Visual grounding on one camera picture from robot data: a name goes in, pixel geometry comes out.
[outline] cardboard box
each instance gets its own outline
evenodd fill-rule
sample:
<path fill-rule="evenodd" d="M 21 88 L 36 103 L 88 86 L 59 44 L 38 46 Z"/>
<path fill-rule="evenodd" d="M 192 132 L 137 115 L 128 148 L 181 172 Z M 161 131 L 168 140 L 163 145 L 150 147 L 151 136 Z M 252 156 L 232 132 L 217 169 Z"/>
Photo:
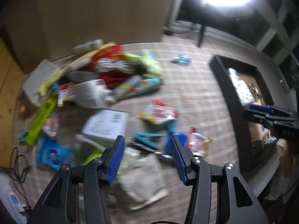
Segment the cardboard box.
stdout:
<path fill-rule="evenodd" d="M 94 39 L 159 42 L 165 7 L 166 0 L 12 0 L 0 27 L 28 73 L 43 59 L 71 55 L 73 47 Z"/>
<path fill-rule="evenodd" d="M 117 136 L 125 136 L 129 114 L 122 111 L 101 110 L 91 116 L 82 129 L 82 134 L 105 148 L 113 145 Z"/>

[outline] blue package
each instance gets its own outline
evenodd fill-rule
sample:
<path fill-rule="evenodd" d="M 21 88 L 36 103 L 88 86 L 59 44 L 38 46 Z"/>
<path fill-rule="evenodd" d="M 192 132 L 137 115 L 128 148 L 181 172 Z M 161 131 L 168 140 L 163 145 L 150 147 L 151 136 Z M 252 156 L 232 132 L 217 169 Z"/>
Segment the blue package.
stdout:
<path fill-rule="evenodd" d="M 37 162 L 44 163 L 56 170 L 59 170 L 64 164 L 76 167 L 73 162 L 74 157 L 75 154 L 71 150 L 60 146 L 57 142 L 45 137 L 39 150 Z"/>

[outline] black tray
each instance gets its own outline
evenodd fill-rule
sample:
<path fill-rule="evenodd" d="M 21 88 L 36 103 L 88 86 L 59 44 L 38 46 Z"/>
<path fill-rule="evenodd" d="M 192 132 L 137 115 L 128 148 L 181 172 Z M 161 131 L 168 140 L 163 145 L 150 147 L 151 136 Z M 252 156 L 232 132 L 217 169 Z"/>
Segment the black tray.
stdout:
<path fill-rule="evenodd" d="M 210 61 L 210 67 L 222 90 L 231 115 L 238 145 L 240 171 L 249 172 L 255 169 L 263 160 L 269 158 L 276 151 L 276 147 L 272 144 L 266 146 L 258 154 L 253 154 L 248 122 L 242 117 L 244 110 L 228 75 L 228 68 L 233 68 L 239 73 L 252 75 L 258 84 L 266 105 L 274 105 L 273 99 L 261 73 L 255 66 L 228 57 L 214 55 Z"/>

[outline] green cloth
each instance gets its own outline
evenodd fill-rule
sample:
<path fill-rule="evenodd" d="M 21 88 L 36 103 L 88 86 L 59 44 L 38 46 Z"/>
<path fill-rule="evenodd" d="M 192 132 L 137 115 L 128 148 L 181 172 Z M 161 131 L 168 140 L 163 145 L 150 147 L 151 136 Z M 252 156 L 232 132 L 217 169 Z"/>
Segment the green cloth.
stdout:
<path fill-rule="evenodd" d="M 149 51 L 145 50 L 143 56 L 124 52 L 124 56 L 128 62 L 137 62 L 146 68 L 147 72 L 143 75 L 144 78 L 160 78 L 162 76 L 160 63 L 153 59 L 153 55 Z"/>

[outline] snack package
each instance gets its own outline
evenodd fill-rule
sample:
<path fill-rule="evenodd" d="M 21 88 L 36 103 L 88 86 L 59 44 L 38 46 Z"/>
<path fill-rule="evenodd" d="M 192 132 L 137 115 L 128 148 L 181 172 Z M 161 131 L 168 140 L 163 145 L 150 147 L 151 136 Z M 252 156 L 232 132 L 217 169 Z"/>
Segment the snack package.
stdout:
<path fill-rule="evenodd" d="M 74 159 L 75 154 L 71 150 L 59 145 L 50 138 L 45 137 L 39 150 L 37 162 L 59 170 L 64 164 L 76 167 L 77 164 L 75 164 Z"/>
<path fill-rule="evenodd" d="M 207 156 L 208 143 L 212 142 L 211 139 L 198 133 L 196 128 L 191 128 L 188 139 L 189 142 L 185 147 L 189 148 L 193 155 L 200 157 Z"/>
<path fill-rule="evenodd" d="M 75 83 L 70 82 L 59 87 L 57 106 L 63 106 L 64 101 L 70 101 L 75 98 Z"/>
<path fill-rule="evenodd" d="M 142 77 L 140 75 L 133 75 L 121 85 L 113 89 L 113 95 L 115 101 L 119 101 L 128 91 L 134 88 L 137 84 L 142 81 Z"/>
<path fill-rule="evenodd" d="M 175 108 L 167 106 L 161 100 L 153 100 L 145 111 L 139 115 L 141 119 L 157 125 L 163 124 L 169 120 L 177 119 L 178 116 L 179 113 Z"/>
<path fill-rule="evenodd" d="M 149 91 L 156 90 L 160 87 L 161 84 L 162 81 L 160 78 L 143 79 L 140 84 L 136 85 L 133 89 L 128 91 L 125 95 L 123 95 L 122 98 L 127 99 L 142 93 L 147 93 Z"/>
<path fill-rule="evenodd" d="M 58 126 L 61 120 L 61 115 L 56 115 L 52 118 L 49 118 L 45 122 L 45 126 L 43 127 L 43 131 L 52 139 L 55 140 L 57 136 Z"/>

